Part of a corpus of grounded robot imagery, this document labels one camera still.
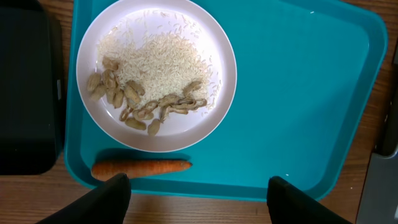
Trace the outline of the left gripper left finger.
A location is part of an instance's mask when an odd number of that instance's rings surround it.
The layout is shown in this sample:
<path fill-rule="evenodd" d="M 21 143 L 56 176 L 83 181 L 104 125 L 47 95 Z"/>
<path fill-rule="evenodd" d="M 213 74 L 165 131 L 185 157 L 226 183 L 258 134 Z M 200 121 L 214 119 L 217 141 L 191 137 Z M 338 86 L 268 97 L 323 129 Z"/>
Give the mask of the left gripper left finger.
<path fill-rule="evenodd" d="M 41 224 L 122 223 L 131 199 L 126 174 L 117 174 L 65 208 L 39 221 Z"/>

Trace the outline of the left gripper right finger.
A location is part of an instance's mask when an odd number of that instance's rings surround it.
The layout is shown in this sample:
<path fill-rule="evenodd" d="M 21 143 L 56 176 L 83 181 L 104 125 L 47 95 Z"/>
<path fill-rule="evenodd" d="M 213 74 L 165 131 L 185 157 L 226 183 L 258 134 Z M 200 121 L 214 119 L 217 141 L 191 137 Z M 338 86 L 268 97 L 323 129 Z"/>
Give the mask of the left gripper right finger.
<path fill-rule="evenodd" d="M 351 224 L 279 176 L 269 179 L 267 206 L 272 224 Z"/>

